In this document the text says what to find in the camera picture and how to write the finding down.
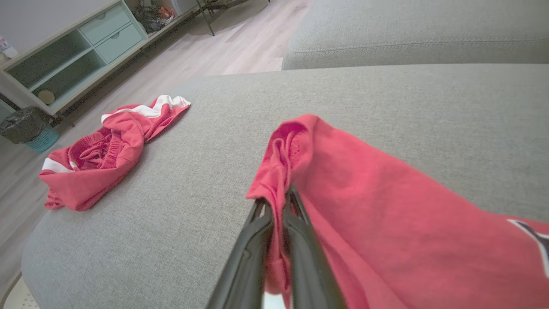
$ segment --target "red shirt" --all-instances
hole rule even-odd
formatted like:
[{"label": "red shirt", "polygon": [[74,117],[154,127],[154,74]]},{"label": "red shirt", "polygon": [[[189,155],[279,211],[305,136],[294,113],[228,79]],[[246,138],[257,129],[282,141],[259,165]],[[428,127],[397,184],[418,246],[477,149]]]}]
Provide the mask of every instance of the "red shirt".
[{"label": "red shirt", "polygon": [[549,224],[482,211],[315,115],[272,134],[247,194],[274,208],[266,289],[287,307],[290,183],[351,309],[549,307]]}]

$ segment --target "white stripe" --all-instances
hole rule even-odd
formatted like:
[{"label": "white stripe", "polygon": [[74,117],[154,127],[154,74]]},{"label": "white stripe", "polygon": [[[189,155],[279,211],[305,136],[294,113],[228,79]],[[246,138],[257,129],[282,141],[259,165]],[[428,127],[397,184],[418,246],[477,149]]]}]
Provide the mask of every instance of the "white stripe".
[{"label": "white stripe", "polygon": [[[507,221],[509,221],[513,225],[517,226],[519,229],[521,229],[523,232],[528,234],[528,236],[530,236],[532,239],[534,239],[536,241],[538,247],[540,248],[541,259],[542,259],[542,262],[543,262],[544,268],[545,268],[545,276],[547,276],[549,278],[549,258],[547,258],[547,250],[545,249],[544,245],[535,236],[533,236],[532,233],[529,230],[523,228],[522,225],[519,224],[519,222],[520,222],[524,225],[527,225],[526,223],[524,223],[522,221],[519,221],[519,220],[514,220],[514,219],[507,219]],[[543,234],[538,234],[536,231],[534,231],[534,233],[536,233],[540,237],[544,236]]]},{"label": "white stripe", "polygon": [[[162,106],[165,104],[167,104],[170,107],[170,109],[191,105],[191,103],[185,100],[183,97],[177,96],[172,99],[170,96],[162,95],[156,99],[156,102],[154,103],[154,106],[152,108],[145,105],[139,105],[134,108],[120,109],[116,111],[114,114],[121,113],[121,112],[134,112],[134,113],[139,113],[147,118],[156,118],[160,116],[160,112],[162,111]],[[103,124],[106,118],[114,114],[104,114],[103,116],[101,116],[101,124]]]},{"label": "white stripe", "polygon": [[42,170],[49,169],[56,173],[71,173],[74,172],[72,169],[68,169],[63,166],[63,164],[54,161],[50,158],[44,160],[44,165],[42,165]]}]

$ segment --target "blue basket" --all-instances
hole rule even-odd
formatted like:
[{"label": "blue basket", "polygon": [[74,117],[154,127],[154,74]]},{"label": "blue basket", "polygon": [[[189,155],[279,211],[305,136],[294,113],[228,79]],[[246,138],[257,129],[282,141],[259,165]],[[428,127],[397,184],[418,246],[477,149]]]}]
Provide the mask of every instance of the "blue basket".
[{"label": "blue basket", "polygon": [[59,139],[59,133],[48,125],[35,139],[25,143],[25,145],[38,152],[44,152],[55,144],[57,139]]}]

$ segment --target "round object on shelf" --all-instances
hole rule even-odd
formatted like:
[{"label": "round object on shelf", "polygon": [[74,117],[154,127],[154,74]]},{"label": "round object on shelf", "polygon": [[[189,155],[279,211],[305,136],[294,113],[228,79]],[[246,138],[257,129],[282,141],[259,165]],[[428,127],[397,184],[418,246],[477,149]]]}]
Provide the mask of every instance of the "round object on shelf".
[{"label": "round object on shelf", "polygon": [[47,105],[50,105],[55,101],[55,95],[49,90],[42,90],[38,93],[38,98]]}]

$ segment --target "trash can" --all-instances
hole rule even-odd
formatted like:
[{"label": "trash can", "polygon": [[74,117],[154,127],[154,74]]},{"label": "trash can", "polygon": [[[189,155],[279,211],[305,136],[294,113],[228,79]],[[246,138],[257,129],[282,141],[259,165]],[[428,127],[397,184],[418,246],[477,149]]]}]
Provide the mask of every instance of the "trash can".
[{"label": "trash can", "polygon": [[0,135],[14,144],[26,144],[43,152],[59,138],[59,134],[49,125],[50,117],[38,107],[25,107],[0,123]]}]

